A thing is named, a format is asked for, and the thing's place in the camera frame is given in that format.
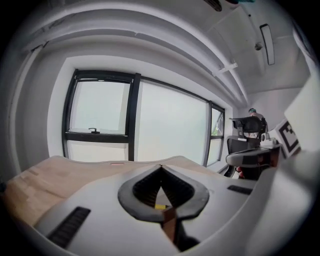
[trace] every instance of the wooden desk surface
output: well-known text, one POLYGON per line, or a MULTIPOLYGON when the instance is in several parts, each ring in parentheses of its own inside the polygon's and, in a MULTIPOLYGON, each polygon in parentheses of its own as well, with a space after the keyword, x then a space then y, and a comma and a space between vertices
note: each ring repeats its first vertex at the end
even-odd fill
POLYGON ((2 199, 12 215, 34 226, 51 207, 69 198, 84 185, 101 178, 158 164, 178 166, 203 174, 216 175, 217 178, 225 178, 183 156, 152 162, 100 163, 76 162, 61 156, 53 156, 11 179, 7 183, 2 199))

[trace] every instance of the white wall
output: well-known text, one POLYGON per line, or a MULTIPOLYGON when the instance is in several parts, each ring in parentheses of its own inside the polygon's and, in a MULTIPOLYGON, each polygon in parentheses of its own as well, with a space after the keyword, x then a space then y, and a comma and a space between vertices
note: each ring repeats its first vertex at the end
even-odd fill
POLYGON ((300 92, 301 88, 279 89, 249 94, 250 106, 242 108, 238 117, 248 117, 254 108, 265 117, 269 131, 285 118, 285 110, 300 92))
POLYGON ((62 115, 75 69, 141 73, 212 100, 228 110, 227 120, 232 117, 232 103, 191 61, 152 43, 116 39, 98 36, 56 43, 44 48, 35 60, 17 109, 16 147, 21 170, 63 154, 62 115))

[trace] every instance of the ceiling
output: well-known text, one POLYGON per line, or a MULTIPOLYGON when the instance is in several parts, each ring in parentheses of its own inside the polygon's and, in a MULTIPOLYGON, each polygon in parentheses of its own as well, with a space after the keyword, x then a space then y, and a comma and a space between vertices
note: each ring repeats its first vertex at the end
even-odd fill
POLYGON ((100 30, 108 26, 109 30, 129 30, 135 34, 126 36, 143 38, 184 55, 213 76, 214 83, 220 83, 226 94, 233 95, 234 101, 244 105, 248 103, 248 94, 300 88, 309 77, 305 58, 293 37, 291 18, 272 1, 230 4, 220 0, 220 12, 204 0, 50 0, 48 3, 26 25, 31 32, 27 37, 29 49, 54 40, 59 33, 71 35, 81 29, 92 30, 94 26, 100 30), (92 24, 90 19, 85 21, 79 16, 88 11, 97 13, 90 18, 92 24), (75 22, 81 21, 83 24, 75 28, 75 22), (264 24, 271 29, 273 65, 268 65, 260 31, 264 24), (257 43, 263 46, 261 50, 255 50, 257 43))

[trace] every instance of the window handle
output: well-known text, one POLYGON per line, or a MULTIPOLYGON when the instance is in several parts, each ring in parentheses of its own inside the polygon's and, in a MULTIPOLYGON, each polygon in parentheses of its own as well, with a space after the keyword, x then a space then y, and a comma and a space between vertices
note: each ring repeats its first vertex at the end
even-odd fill
POLYGON ((89 128, 89 130, 94 129, 91 131, 92 134, 100 134, 100 131, 97 131, 97 128, 89 128))

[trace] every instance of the black window frame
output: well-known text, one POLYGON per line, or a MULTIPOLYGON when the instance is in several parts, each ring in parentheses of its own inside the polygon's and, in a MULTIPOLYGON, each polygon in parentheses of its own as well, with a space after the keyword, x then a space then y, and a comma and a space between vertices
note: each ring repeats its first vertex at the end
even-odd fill
POLYGON ((206 148, 205 148, 204 161, 203 161, 203 166, 205 166, 205 167, 211 166, 211 165, 215 164, 216 162, 221 161, 222 151, 224 148, 224 141, 225 141, 225 128, 226 128, 225 127, 225 121, 226 121, 225 109, 218 106, 217 104, 213 103, 212 101, 209 101, 208 102, 208 120, 209 120, 209 124, 208 124, 208 128, 207 128, 206 148), (220 112, 220 115, 219 115, 219 117, 216 121, 216 124, 215 124, 216 126, 218 125, 218 122, 219 122, 221 116, 223 118, 223 133, 222 133, 222 135, 212 135, 212 109, 220 112), (215 162, 208 165, 211 140, 221 140, 221 143, 220 143, 218 159, 215 162))
POLYGON ((131 74, 117 71, 105 71, 105 70, 78 70, 73 73, 70 81, 67 94, 64 101, 63 116, 62 116, 62 148, 63 155, 69 158, 68 142, 67 141, 81 141, 81 142, 94 142, 94 143, 121 143, 128 144, 128 160, 135 161, 135 132, 136 132, 136 117, 137 117, 137 105, 140 82, 148 82, 154 85, 162 86, 172 89, 174 91, 182 92, 186 95, 192 96, 207 103, 207 134, 206 143, 204 149, 203 166, 208 166, 209 150, 211 140, 221 139, 219 157, 217 161, 221 160, 224 135, 225 135, 225 109, 213 103, 212 101, 205 99, 193 92, 180 88, 178 86, 159 81, 153 78, 142 76, 139 73, 131 74), (118 82, 129 83, 129 95, 125 120, 125 134, 108 134, 108 133, 83 133, 69 131, 70 117, 72 111, 72 104, 77 88, 78 82, 92 82, 92 81, 105 81, 105 82, 118 82), (212 109, 217 110, 223 115, 223 134, 211 135, 212 132, 212 109))
POLYGON ((130 74, 104 70, 78 70, 73 73, 64 101, 62 117, 62 148, 63 155, 69 158, 68 141, 94 142, 94 143, 121 143, 128 144, 128 160, 135 157, 135 129, 138 93, 141 74, 130 74), (79 82, 104 81, 130 84, 128 103, 125 118, 124 134, 86 133, 69 131, 72 104, 79 82))

